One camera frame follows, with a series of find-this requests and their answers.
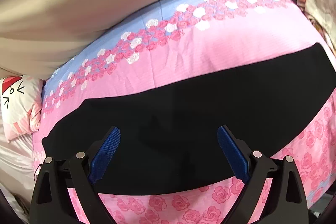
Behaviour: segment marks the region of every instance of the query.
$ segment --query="metal rivet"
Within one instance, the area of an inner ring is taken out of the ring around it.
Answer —
[[[78,152],[78,153],[76,154],[76,157],[77,157],[78,159],[82,159],[82,158],[85,157],[85,153],[84,153],[84,152]]]
[[[46,158],[45,160],[44,160],[44,162],[46,163],[46,164],[49,164],[49,163],[51,163],[53,161],[53,158],[52,157],[48,157],[48,158]]]
[[[256,158],[260,158],[262,156],[262,153],[260,151],[253,151],[253,156],[255,156]]]
[[[291,156],[286,156],[286,161],[293,162],[293,158]]]

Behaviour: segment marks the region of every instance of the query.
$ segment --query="blue gripper pad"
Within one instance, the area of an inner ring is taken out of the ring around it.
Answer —
[[[247,183],[250,180],[248,162],[224,127],[218,128],[217,139],[236,178]]]
[[[97,180],[103,177],[119,143],[120,130],[115,127],[91,161],[90,174],[88,176],[91,184],[95,184]]]

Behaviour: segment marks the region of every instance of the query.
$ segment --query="black cloth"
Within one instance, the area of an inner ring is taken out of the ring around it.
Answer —
[[[335,87],[335,70],[315,44],[138,94],[87,99],[42,143],[47,156],[67,159],[117,126],[120,145],[95,190],[175,193],[233,175],[217,143],[219,126],[272,156],[311,122]]]

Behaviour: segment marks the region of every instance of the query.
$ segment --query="pink bed sheet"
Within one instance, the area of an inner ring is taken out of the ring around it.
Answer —
[[[210,7],[211,1],[207,0],[200,8]],[[220,16],[200,20],[197,14],[188,14],[188,17],[195,18],[194,25],[176,23],[174,33],[164,35],[167,38],[161,39],[162,43],[151,43],[147,48],[140,46],[127,56],[126,53],[120,55],[117,60],[118,48],[123,47],[127,39],[141,35],[127,33],[119,46],[99,49],[94,60],[83,59],[82,66],[70,72],[68,80],[60,82],[43,102],[41,127],[34,134],[34,167],[37,168],[45,158],[41,139],[48,135],[57,121],[78,108],[87,98],[138,93],[190,77],[296,52],[316,42],[322,44],[336,67],[336,60],[328,46],[298,7],[289,0],[282,2],[284,5],[247,7],[244,14],[224,20]],[[188,10],[177,13],[178,17],[186,12]],[[171,25],[174,25],[173,17],[171,20]],[[152,19],[150,23],[152,26],[158,23],[153,31],[160,30],[159,20]],[[163,29],[166,26],[167,22],[164,22],[161,27]],[[108,58],[109,61],[113,59],[118,62],[111,63],[113,65],[109,69],[101,71],[97,66],[94,71],[99,72],[92,73],[97,62],[105,63]],[[274,155],[279,159],[283,155],[294,157],[309,206],[336,178],[335,98],[336,91],[306,129]],[[269,185],[270,181],[267,181],[251,221],[260,215]],[[241,188],[241,181],[230,178],[182,193],[160,196],[100,194],[100,197],[119,224],[219,224]],[[69,193],[79,219],[88,223],[75,190],[70,189]]]

